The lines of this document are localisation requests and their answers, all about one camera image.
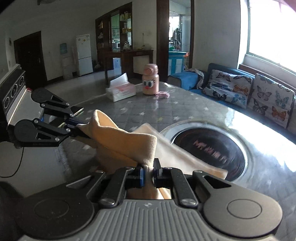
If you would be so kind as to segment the blue folded blanket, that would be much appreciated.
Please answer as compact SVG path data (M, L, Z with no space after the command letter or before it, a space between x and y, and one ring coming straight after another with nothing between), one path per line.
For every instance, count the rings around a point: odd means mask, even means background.
M196 89L199 82L199 75L194 72L174 73L168 77L167 83L185 90Z

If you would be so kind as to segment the white refrigerator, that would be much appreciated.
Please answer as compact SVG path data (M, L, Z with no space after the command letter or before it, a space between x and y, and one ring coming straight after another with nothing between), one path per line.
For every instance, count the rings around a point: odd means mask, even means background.
M90 35L79 35L76 37L76 54L78 75L83 76L93 72Z

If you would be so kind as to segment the white tissue box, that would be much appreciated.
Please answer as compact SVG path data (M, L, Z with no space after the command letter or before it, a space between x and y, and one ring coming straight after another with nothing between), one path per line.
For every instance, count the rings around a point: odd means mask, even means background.
M136 93L136 87L128 81L126 73L111 80L109 87L106 88L106 95L113 102L135 96Z

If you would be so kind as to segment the butterfly cushion near window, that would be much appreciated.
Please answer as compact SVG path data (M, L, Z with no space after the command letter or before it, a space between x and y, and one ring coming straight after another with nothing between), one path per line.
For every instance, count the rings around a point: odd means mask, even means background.
M295 92L263 75L256 74L247 107L287 128Z

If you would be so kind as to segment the cream white garment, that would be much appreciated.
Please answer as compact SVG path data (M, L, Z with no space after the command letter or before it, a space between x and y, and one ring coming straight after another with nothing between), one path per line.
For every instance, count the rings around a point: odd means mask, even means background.
M117 169L126 166L144 166L144 187L128 190L129 199L170 199L168 189L156 188L152 182L154 159L158 158L161 166L182 170L192 174L202 170L213 176L225 179L226 170L211 166L194 157L187 151L171 144L148 123L144 123L133 132L119 128L113 120L100 110L95 110L87 124L78 124L77 128L87 135L77 137L97 151L99 168L107 174L113 174Z

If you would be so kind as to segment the blue cabinet in doorway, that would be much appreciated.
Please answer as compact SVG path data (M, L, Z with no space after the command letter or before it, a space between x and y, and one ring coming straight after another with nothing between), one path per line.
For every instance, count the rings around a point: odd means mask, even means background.
M184 71L185 57L187 57L187 52L169 51L168 75Z

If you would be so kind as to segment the dark wooden cabinet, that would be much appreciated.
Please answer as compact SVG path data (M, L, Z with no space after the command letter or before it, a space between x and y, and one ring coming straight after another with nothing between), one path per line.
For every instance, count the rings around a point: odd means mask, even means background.
M146 44L136 47L133 41L132 2L115 8L95 20L97 60L109 85L108 71L115 69L115 58L120 60L121 72L128 77L139 77L134 71L134 58L147 56L154 61L154 51Z

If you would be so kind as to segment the pink cartoon water bottle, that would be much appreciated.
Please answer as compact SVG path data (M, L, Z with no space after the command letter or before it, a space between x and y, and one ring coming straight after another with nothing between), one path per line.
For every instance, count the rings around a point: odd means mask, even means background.
M145 95L155 95L159 92L159 70L156 64L147 64L144 66L142 92Z

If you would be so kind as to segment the water dispenser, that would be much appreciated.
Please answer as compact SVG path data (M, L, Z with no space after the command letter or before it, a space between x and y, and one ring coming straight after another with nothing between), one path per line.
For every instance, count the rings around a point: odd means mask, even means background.
M73 78L73 58L68 50L67 43L60 44L60 55L61 55L61 64L63 69L63 77L65 80Z

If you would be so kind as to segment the black induction cooktop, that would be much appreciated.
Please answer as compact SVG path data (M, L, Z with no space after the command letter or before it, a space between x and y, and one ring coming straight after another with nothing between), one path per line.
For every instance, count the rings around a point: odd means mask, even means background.
M226 170L227 181L238 181L247 172L248 148L226 128L208 122L181 121L163 129L161 134L203 162Z

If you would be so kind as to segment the grey quilted table cover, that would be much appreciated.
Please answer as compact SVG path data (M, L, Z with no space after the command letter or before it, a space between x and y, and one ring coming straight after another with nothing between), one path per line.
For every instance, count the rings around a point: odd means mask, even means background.
M75 85L73 80L59 83L51 91L70 104L82 107L78 118L88 122L95 109L106 113L120 128L136 130L150 124L169 140L182 130L206 126L216 128L241 147L245 161L225 163L227 180L274 198L283 210L276 233L279 240L295 240L295 135L269 119L237 110L173 85L161 83L170 93L157 100L137 86L133 97L112 102L104 83Z

